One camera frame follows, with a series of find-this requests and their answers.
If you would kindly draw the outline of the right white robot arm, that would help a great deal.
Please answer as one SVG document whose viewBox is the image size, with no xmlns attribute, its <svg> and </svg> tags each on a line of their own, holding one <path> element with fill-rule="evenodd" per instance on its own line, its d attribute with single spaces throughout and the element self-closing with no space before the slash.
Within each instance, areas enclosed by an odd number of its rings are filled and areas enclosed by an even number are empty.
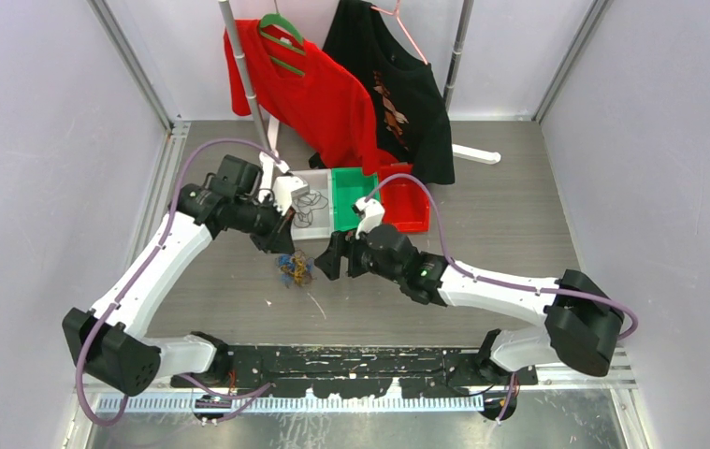
<svg viewBox="0 0 710 449">
<path fill-rule="evenodd" d="M 368 233 L 333 232 L 315 265 L 331 281 L 369 273 L 393 282 L 416 303 L 491 311 L 525 322 L 519 330 L 486 333 L 473 368 L 489 384 L 548 363 L 604 377 L 626 316 L 580 271 L 529 278 L 459 265 L 417 249 L 391 224 Z"/>
</svg>

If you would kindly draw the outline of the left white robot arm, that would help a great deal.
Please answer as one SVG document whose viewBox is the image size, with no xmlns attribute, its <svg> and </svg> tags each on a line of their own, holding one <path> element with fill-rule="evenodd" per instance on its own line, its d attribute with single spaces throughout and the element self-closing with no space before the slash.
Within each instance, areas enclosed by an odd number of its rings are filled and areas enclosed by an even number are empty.
<svg viewBox="0 0 710 449">
<path fill-rule="evenodd" d="M 263 253 L 295 250 L 293 202 L 309 185 L 284 171 L 261 195 L 262 175 L 260 166 L 227 155 L 204 184 L 184 185 L 121 279 L 89 310 L 66 314 L 62 328 L 79 376 L 89 375 L 129 397 L 156 380 L 182 374 L 209 386 L 228 380 L 232 359 L 224 341 L 200 331 L 166 339 L 146 334 L 167 293 L 220 233 L 239 231 Z"/>
</svg>

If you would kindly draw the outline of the white plastic bin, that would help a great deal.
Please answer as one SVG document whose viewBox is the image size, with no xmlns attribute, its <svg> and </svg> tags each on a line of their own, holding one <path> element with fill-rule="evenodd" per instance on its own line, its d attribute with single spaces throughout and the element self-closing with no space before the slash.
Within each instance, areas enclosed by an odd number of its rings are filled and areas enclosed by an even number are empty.
<svg viewBox="0 0 710 449">
<path fill-rule="evenodd" d="M 334 220 L 330 201 L 332 200 L 331 171 L 315 169 L 297 171 L 310 191 L 294 200 L 296 211 L 292 226 L 294 240 L 328 239 L 333 232 Z"/>
</svg>

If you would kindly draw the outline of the green plastic bin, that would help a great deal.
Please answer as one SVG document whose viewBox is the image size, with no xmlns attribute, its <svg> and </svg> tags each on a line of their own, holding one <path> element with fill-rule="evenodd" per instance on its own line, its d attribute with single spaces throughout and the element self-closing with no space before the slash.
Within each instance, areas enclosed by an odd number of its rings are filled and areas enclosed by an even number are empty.
<svg viewBox="0 0 710 449">
<path fill-rule="evenodd" d="M 356 167 L 333 168 L 331 181 L 334 230 L 347 231 L 357 228 L 359 217 L 354 212 L 353 205 L 379 184 L 378 177 L 365 176 Z"/>
</svg>

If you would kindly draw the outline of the red plastic bin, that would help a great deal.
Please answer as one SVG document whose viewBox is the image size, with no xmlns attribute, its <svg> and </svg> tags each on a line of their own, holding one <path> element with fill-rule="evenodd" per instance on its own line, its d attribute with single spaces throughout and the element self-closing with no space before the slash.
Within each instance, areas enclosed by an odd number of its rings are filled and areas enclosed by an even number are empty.
<svg viewBox="0 0 710 449">
<path fill-rule="evenodd" d="M 429 229 L 427 195 L 407 178 L 396 178 L 380 189 L 385 213 L 383 222 L 404 233 L 423 233 Z"/>
</svg>

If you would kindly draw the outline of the white clothes rack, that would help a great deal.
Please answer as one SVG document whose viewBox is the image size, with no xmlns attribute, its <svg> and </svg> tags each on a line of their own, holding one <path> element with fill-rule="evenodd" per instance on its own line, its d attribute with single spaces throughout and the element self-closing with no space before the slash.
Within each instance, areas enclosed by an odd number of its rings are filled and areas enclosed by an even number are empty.
<svg viewBox="0 0 710 449">
<path fill-rule="evenodd" d="M 230 1 L 220 0 L 217 2 L 222 13 L 225 31 L 229 38 L 234 58 L 234 67 L 238 70 L 244 97 L 250 108 L 256 134 L 260 141 L 260 144 L 254 144 L 254 146 L 260 151 L 259 164 L 262 169 L 266 170 L 264 171 L 266 178 L 264 179 L 264 175 L 262 174 L 261 178 L 259 178 L 260 184 L 258 184 L 258 186 L 264 189 L 270 188 L 276 168 L 280 174 L 285 174 L 287 170 L 289 170 L 288 164 L 280 159 L 278 151 L 273 148 L 274 144 L 277 143 L 279 124 L 276 120 L 272 120 L 271 118 L 268 119 L 268 123 L 265 124 L 262 111 L 257 102 L 257 95 L 248 72 L 246 56 L 240 44 L 236 20 L 233 9 L 230 6 Z M 499 152 L 490 152 L 459 144 L 452 144 L 452 152 L 454 157 L 487 165 L 495 165 L 499 163 L 502 158 Z"/>
</svg>

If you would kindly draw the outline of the red t-shirt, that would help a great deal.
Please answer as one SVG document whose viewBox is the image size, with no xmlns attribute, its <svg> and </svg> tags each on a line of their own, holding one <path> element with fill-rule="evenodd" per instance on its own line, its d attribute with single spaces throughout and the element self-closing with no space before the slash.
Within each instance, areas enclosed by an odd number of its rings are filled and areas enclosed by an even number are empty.
<svg viewBox="0 0 710 449">
<path fill-rule="evenodd" d="M 371 98 L 347 69 L 307 39 L 305 56 L 266 40 L 259 35 L 258 20 L 237 20 L 236 26 L 259 106 L 292 127 L 324 167 L 360 167 L 371 175 L 398 161 L 379 148 Z M 275 66 L 271 54 L 305 76 Z"/>
</svg>

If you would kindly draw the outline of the black t-shirt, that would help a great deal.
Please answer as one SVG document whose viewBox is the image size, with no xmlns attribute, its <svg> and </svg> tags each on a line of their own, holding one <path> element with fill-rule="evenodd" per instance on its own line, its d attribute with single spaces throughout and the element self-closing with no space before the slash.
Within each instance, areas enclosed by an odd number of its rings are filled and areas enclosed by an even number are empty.
<svg viewBox="0 0 710 449">
<path fill-rule="evenodd" d="M 323 52 L 371 98 L 379 167 L 404 163 L 426 184 L 456 181 L 451 124 L 431 65 L 401 46 L 373 4 L 340 1 Z"/>
</svg>

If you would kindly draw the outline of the green clothes hanger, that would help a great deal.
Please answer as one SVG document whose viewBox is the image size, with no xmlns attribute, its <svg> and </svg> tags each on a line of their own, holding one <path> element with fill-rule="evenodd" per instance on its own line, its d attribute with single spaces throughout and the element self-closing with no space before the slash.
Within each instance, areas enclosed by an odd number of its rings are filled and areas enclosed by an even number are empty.
<svg viewBox="0 0 710 449">
<path fill-rule="evenodd" d="M 281 29 L 287 34 L 287 36 L 275 36 L 268 31 L 269 28 Z M 277 44 L 278 46 L 283 47 L 292 53 L 295 53 L 300 56 L 306 55 L 306 52 L 304 50 L 303 36 L 298 31 L 298 29 L 279 12 L 273 12 L 264 15 L 258 21 L 258 32 L 261 37 L 264 37 L 266 40 Z M 303 70 L 288 64 L 287 62 L 278 58 L 275 55 L 271 54 L 269 56 L 269 59 L 275 66 L 289 73 L 297 75 L 301 78 L 305 76 L 305 72 Z"/>
</svg>

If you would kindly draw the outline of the pink clothes hanger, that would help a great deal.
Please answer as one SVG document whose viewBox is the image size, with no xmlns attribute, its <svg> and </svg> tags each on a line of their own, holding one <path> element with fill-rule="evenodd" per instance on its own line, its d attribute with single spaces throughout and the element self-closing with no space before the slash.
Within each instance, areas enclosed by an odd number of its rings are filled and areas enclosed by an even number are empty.
<svg viewBox="0 0 710 449">
<path fill-rule="evenodd" d="M 412 46 L 414 52 L 418 56 L 418 58 L 425 64 L 429 65 L 429 60 L 426 57 L 426 55 L 422 52 L 418 44 L 416 43 L 415 39 L 413 38 L 412 34 L 410 33 L 409 29 L 405 25 L 402 16 L 401 16 L 401 0 L 396 0 L 395 4 L 392 9 L 385 9 L 382 7 L 374 6 L 372 5 L 370 7 L 371 10 L 377 11 L 380 14 L 383 14 L 385 16 L 390 16 L 393 17 L 398 24 L 399 29 L 405 35 L 408 43 Z"/>
</svg>

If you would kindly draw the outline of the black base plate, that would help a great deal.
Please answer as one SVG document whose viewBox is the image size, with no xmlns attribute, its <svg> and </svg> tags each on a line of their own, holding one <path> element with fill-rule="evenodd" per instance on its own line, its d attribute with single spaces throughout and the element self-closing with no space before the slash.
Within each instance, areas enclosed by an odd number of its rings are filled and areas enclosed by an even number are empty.
<svg viewBox="0 0 710 449">
<path fill-rule="evenodd" d="M 270 386 L 273 398 L 457 398 L 500 393 L 507 381 L 486 378 L 471 348 L 231 345 L 219 368 L 197 374 L 208 388 L 242 395 Z"/>
</svg>

